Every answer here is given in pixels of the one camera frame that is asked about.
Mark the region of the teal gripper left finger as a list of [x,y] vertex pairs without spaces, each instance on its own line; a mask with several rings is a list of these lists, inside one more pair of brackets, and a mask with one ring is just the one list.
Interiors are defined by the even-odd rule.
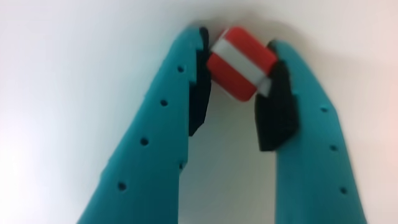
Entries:
[[210,98],[208,57],[205,27],[175,39],[80,223],[177,223],[188,139],[204,123]]

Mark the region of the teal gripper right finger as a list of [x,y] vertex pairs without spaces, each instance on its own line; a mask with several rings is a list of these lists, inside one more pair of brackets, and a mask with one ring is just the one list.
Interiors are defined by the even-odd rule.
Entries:
[[255,99],[262,152],[276,153],[276,223],[365,223],[338,114],[310,67],[287,42],[268,96]]

